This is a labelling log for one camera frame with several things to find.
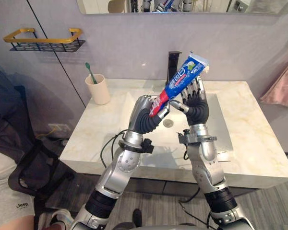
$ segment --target beige cup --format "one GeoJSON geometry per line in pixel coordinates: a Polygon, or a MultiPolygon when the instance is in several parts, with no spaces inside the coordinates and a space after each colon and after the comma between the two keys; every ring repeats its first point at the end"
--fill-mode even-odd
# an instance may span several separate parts
{"type": "Polygon", "coordinates": [[[110,94],[107,88],[105,77],[102,74],[94,74],[97,84],[93,84],[91,74],[85,78],[85,83],[91,92],[96,104],[106,104],[110,101],[110,94]]]}

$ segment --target floor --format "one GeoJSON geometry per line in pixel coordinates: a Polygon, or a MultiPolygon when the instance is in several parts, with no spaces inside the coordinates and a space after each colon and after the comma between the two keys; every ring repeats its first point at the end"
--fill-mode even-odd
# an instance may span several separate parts
{"type": "MultiPolygon", "coordinates": [[[[94,181],[89,175],[76,174],[71,182],[66,181],[58,188],[48,200],[47,207],[67,208],[77,212],[93,189],[94,181]]],[[[146,226],[188,222],[205,229],[202,223],[183,212],[178,204],[179,199],[181,197],[124,193],[117,201],[106,229],[111,230],[118,223],[131,221],[135,208],[142,211],[143,224],[146,226]]],[[[288,230],[288,182],[241,195],[237,201],[256,230],[288,230]]],[[[206,220],[209,206],[204,199],[194,199],[185,206],[194,216],[206,220]]]]}

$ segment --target cabinet door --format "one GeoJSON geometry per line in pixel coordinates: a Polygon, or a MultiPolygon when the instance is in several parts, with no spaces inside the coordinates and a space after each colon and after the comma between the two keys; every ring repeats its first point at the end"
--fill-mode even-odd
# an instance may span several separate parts
{"type": "MultiPolygon", "coordinates": [[[[35,131],[49,132],[48,123],[68,124],[73,130],[84,104],[55,53],[10,51],[12,45],[3,41],[4,36],[21,27],[35,28],[37,37],[45,38],[26,0],[0,0],[0,69],[14,85],[26,88],[35,131]]],[[[33,38],[33,34],[17,37],[33,38]]]]}

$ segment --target faucet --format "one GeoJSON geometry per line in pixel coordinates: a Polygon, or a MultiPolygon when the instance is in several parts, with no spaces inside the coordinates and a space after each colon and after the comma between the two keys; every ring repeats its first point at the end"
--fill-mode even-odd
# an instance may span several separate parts
{"type": "Polygon", "coordinates": [[[166,85],[177,72],[179,54],[181,54],[180,51],[169,51],[168,53],[168,76],[165,83],[166,85]]]}

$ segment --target wall-mounted rack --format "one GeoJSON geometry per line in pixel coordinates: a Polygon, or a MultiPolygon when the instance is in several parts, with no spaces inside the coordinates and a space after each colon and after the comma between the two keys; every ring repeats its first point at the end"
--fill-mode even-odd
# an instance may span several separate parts
{"type": "Polygon", "coordinates": [[[42,52],[76,52],[85,40],[79,40],[82,30],[69,28],[70,38],[37,38],[34,28],[21,28],[5,36],[3,40],[13,46],[10,51],[42,51],[42,52]],[[16,35],[32,32],[35,38],[15,38],[16,35]]]}

